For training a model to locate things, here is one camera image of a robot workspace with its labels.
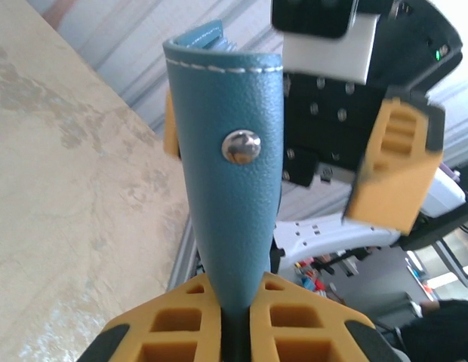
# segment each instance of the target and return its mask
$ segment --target blue leather handle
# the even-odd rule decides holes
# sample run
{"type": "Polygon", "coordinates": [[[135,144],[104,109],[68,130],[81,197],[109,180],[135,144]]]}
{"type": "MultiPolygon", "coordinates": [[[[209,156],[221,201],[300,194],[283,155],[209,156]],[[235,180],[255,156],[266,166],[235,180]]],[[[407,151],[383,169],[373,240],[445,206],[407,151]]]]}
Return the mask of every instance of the blue leather handle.
{"type": "Polygon", "coordinates": [[[248,310],[269,258],[283,150],[282,60],[206,49],[220,21],[164,43],[187,194],[199,253],[223,313],[248,310]],[[249,164],[227,161],[234,130],[261,140],[249,164]]]}

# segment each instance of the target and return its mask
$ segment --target white plastic part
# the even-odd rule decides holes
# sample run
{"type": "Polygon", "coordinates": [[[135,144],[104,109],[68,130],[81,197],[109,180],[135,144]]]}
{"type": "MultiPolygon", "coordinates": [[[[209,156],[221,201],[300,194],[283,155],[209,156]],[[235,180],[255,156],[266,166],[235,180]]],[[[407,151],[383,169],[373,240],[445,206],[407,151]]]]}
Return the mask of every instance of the white plastic part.
{"type": "Polygon", "coordinates": [[[274,230],[276,246],[285,251],[280,269],[312,256],[336,253],[357,247],[385,247],[393,244],[400,233],[379,229],[345,219],[335,213],[299,222],[277,222],[274,230]]]}
{"type": "Polygon", "coordinates": [[[420,210],[426,216],[439,217],[465,202],[466,194],[463,190],[438,168],[420,210]]]}
{"type": "Polygon", "coordinates": [[[357,14],[353,26],[340,39],[284,32],[284,71],[365,84],[378,17],[357,14]]]}

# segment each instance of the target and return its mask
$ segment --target yellow foam pad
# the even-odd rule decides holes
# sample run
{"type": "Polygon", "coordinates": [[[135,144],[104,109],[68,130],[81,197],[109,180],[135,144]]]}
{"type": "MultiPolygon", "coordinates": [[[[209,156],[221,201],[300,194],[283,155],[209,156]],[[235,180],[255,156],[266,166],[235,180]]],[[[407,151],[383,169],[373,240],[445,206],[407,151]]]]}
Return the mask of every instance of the yellow foam pad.
{"type": "Polygon", "coordinates": [[[251,306],[252,362],[368,362],[345,327],[363,314],[266,273],[251,306]]]}
{"type": "MultiPolygon", "coordinates": [[[[250,310],[252,362],[368,362],[345,327],[366,316],[265,273],[250,310]]],[[[111,320],[130,326],[109,362],[220,362],[220,307],[206,275],[111,320]]]]}
{"type": "Polygon", "coordinates": [[[220,362],[220,307],[206,275],[111,320],[130,328],[109,362],[220,362]]]}
{"type": "Polygon", "coordinates": [[[413,106],[382,102],[345,216],[410,233],[442,162],[426,150],[428,127],[413,106]]]}
{"type": "Polygon", "coordinates": [[[167,92],[167,99],[165,101],[164,152],[168,155],[180,158],[174,105],[172,104],[172,95],[170,90],[167,92]]]}

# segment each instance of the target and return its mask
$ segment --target black fabric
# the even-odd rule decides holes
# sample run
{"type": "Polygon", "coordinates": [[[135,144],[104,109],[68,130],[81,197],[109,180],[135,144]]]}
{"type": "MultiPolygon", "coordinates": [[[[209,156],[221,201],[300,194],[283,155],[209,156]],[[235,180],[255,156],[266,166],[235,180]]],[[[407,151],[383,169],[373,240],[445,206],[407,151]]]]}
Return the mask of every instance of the black fabric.
{"type": "Polygon", "coordinates": [[[468,302],[439,301],[440,309],[401,328],[411,362],[468,362],[468,302]]]}
{"type": "Polygon", "coordinates": [[[402,351],[407,354],[405,346],[402,344],[401,339],[398,336],[397,330],[387,330],[381,332],[382,337],[395,349],[402,351]]]}
{"type": "Polygon", "coordinates": [[[129,329],[128,324],[119,324],[100,333],[86,348],[86,351],[83,352],[77,362],[108,362],[129,329]]]}
{"type": "Polygon", "coordinates": [[[400,361],[390,344],[377,330],[358,321],[347,321],[345,326],[370,362],[400,361]]]}

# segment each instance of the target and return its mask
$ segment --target silver rivet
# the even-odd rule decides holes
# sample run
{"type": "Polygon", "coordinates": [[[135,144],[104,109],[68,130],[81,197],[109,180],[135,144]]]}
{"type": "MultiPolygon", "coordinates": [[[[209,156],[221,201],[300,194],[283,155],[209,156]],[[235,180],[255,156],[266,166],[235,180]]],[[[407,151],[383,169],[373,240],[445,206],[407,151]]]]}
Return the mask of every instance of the silver rivet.
{"type": "Polygon", "coordinates": [[[318,114],[318,103],[311,103],[311,105],[309,106],[309,112],[312,114],[312,115],[317,115],[318,114]]]}
{"type": "Polygon", "coordinates": [[[316,87],[318,87],[318,89],[323,89],[325,87],[325,79],[324,78],[317,78],[316,79],[316,87]]]}
{"type": "Polygon", "coordinates": [[[345,84],[345,91],[346,91],[346,94],[355,93],[355,85],[353,83],[346,83],[345,84]]]}
{"type": "Polygon", "coordinates": [[[448,53],[448,46],[446,44],[444,44],[443,46],[440,47],[439,49],[439,53],[440,53],[440,56],[441,57],[444,57],[447,55],[448,53]]]}
{"type": "Polygon", "coordinates": [[[292,149],[288,149],[286,151],[286,155],[288,156],[288,159],[292,160],[294,158],[294,151],[292,149]]]}
{"type": "Polygon", "coordinates": [[[343,108],[338,109],[338,121],[346,121],[346,110],[343,108]]]}
{"type": "Polygon", "coordinates": [[[222,154],[234,164],[248,164],[261,152],[261,138],[251,130],[235,130],[222,143],[222,154]]]}

